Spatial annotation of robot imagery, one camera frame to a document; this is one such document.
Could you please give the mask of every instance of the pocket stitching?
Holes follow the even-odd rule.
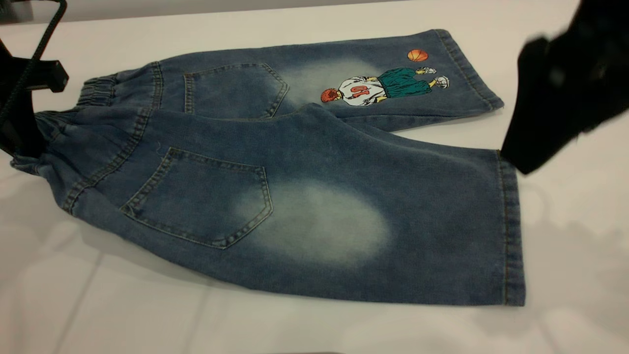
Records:
[[[288,92],[289,89],[289,85],[287,82],[285,82],[278,73],[276,73],[275,70],[273,70],[273,68],[271,68],[270,65],[266,64],[266,63],[246,63],[246,64],[232,64],[232,65],[227,65],[227,66],[220,66],[220,67],[215,67],[212,69],[207,69],[207,70],[203,70],[203,71],[196,71],[196,72],[187,72],[184,73],[184,81],[185,81],[185,98],[184,98],[184,112],[186,113],[194,113],[194,77],[195,76],[200,76],[203,74],[209,74],[209,73],[218,73],[220,71],[227,71],[227,70],[233,70],[233,69],[238,69],[238,68],[247,68],[247,67],[261,67],[263,69],[265,69],[279,84],[280,84],[280,88],[279,91],[277,92],[275,101],[273,101],[270,105],[270,107],[268,109],[266,109],[264,111],[264,114],[261,116],[261,118],[271,118],[273,117],[276,112],[277,109],[279,107],[279,105],[282,103],[282,101],[284,100],[284,97],[286,96],[286,93]]]
[[[146,199],[150,192],[155,189],[157,185],[163,180],[170,170],[172,160],[178,157],[179,159],[188,158],[193,161],[204,163],[214,168],[224,169],[227,171],[240,172],[240,173],[255,173],[260,180],[260,187],[262,189],[262,196],[264,199],[264,208],[250,221],[246,222],[243,226],[236,229],[223,239],[216,239],[209,242],[198,241],[200,238],[191,232],[180,230],[176,227],[168,226],[158,221],[150,220],[146,217],[139,217],[136,215],[134,208],[138,208],[140,204]],[[170,147],[166,156],[162,160],[162,163],[157,170],[151,175],[149,180],[140,188],[140,190],[133,195],[128,202],[126,202],[120,210],[129,218],[140,222],[146,226],[152,227],[158,231],[164,232],[171,236],[175,236],[186,241],[190,241],[197,244],[202,244],[209,247],[226,249],[237,241],[245,237],[249,232],[253,231],[260,223],[262,223],[273,212],[273,204],[270,199],[269,184],[267,182],[266,170],[263,166],[253,166],[247,164],[234,163],[231,161],[224,161],[219,159],[213,159],[211,157],[202,156],[193,152],[184,151]]]

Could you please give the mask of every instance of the back pocket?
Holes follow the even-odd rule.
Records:
[[[226,249],[272,212],[264,167],[170,148],[121,211],[146,226]]]
[[[216,119],[273,117],[288,84],[267,64],[235,64],[184,74],[186,113]]]

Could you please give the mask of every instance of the sneaker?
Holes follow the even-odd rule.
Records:
[[[450,79],[445,76],[437,76],[435,77],[435,81],[437,82],[435,85],[440,88],[448,88],[450,87]]]
[[[433,69],[431,67],[427,67],[427,66],[421,67],[421,68],[419,68],[419,70],[422,70],[424,72],[424,74],[434,74],[434,73],[437,72],[437,70],[435,70],[435,69]]]

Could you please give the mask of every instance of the denim pants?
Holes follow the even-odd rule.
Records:
[[[388,133],[500,107],[443,30],[203,52],[87,81],[12,164],[70,215],[247,288],[523,305],[512,165]]]

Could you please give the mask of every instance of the red hair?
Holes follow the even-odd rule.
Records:
[[[321,102],[335,101],[338,98],[337,89],[327,89],[321,93]]]

